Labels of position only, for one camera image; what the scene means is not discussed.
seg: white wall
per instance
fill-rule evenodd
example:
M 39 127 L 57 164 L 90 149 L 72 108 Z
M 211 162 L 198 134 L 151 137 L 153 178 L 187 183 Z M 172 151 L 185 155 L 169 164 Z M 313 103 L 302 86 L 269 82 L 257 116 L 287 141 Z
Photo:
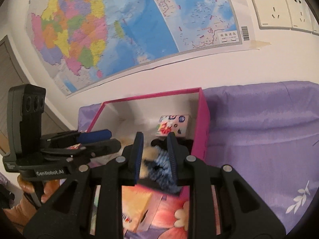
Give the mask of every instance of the white wall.
M 78 109 L 132 95 L 190 87 L 307 80 L 319 83 L 319 36 L 291 30 L 259 30 L 251 0 L 249 8 L 256 40 L 270 42 L 260 50 L 217 54 L 126 76 L 68 99 L 49 78 L 25 31 L 29 0 L 7 0 L 7 28 L 0 25 L 30 82 L 47 89 L 51 110 L 70 128 L 76 128 Z

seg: map legend label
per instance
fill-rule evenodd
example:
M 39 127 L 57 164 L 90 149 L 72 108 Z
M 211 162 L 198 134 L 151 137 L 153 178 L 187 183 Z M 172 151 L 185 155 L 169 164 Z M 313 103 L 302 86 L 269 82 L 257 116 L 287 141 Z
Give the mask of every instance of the map legend label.
M 239 42 L 238 32 L 236 30 L 218 33 L 218 39 L 221 44 Z

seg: metal screw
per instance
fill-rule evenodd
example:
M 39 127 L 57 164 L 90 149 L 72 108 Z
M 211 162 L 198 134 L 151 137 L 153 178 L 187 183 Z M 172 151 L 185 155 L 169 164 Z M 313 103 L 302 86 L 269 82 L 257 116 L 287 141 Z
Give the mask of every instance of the metal screw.
M 186 160 L 188 162 L 195 162 L 196 161 L 196 157 L 195 156 L 186 156 Z
M 89 167 L 86 164 L 83 164 L 79 167 L 80 172 L 86 172 L 89 169 Z
M 231 172 L 231 171 L 232 171 L 232 167 L 231 167 L 230 165 L 224 165 L 224 166 L 223 166 L 223 170 L 224 170 L 225 172 Z
M 118 156 L 117 158 L 116 158 L 116 161 L 118 162 L 118 163 L 122 163 L 122 162 L 124 162 L 126 160 L 126 158 L 124 157 L 124 156 Z

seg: pink box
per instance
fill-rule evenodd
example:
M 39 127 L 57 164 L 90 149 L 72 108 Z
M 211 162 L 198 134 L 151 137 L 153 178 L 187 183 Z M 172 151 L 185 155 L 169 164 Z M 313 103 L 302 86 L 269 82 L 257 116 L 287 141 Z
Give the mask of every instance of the pink box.
M 210 124 L 210 113 L 201 88 L 148 94 L 103 102 L 88 128 L 88 132 L 109 129 L 113 137 L 135 138 L 137 131 L 144 134 L 150 146 L 156 139 L 155 131 L 162 115 L 190 115 L 187 138 L 193 139 L 191 154 L 205 159 Z M 180 197 L 188 198 L 183 188 Z

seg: wall outlet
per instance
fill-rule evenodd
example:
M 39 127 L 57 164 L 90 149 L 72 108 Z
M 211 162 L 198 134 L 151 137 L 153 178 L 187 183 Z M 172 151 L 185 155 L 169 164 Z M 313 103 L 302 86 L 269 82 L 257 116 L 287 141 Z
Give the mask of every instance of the wall outlet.
M 260 28 L 291 28 L 286 0 L 252 0 Z
M 312 32 L 309 7 L 305 0 L 286 1 L 290 13 L 292 29 Z
M 309 8 L 309 11 L 310 11 L 311 24 L 312 24 L 312 34 L 319 35 L 319 24 L 314 14 L 310 10 L 310 8 Z

